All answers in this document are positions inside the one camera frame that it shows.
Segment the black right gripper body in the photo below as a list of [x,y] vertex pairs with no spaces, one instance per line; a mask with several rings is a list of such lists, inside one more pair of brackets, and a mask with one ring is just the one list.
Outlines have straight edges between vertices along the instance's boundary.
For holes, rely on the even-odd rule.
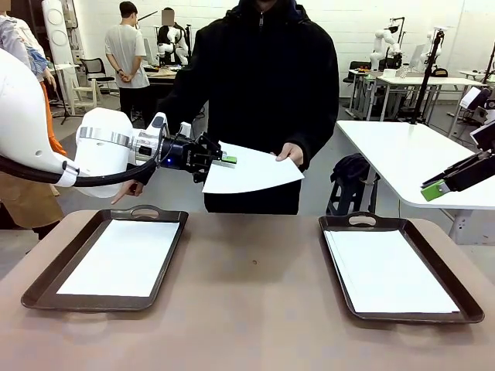
[[482,160],[482,175],[483,176],[494,176],[495,174],[495,156],[494,150],[490,149],[488,151],[483,151],[481,153]]

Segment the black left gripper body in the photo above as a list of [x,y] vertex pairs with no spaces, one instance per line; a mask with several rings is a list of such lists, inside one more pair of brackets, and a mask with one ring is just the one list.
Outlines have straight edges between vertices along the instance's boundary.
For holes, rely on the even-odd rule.
[[195,172],[195,156],[201,152],[201,146],[183,135],[167,137],[162,140],[160,166],[174,170]]

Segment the person's right hand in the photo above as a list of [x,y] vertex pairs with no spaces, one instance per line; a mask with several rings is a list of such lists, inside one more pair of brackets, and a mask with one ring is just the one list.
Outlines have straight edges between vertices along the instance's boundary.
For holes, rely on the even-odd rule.
[[111,204],[115,205],[125,196],[138,197],[142,194],[143,189],[144,189],[144,185],[139,181],[129,180],[127,182],[124,182],[118,193],[112,199]]

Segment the person's left hand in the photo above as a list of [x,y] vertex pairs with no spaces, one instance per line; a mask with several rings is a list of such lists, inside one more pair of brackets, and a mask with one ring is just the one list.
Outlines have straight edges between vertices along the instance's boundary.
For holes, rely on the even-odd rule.
[[278,162],[284,161],[289,158],[296,166],[301,167],[304,163],[303,150],[296,144],[285,143],[282,146],[282,150],[276,155]]

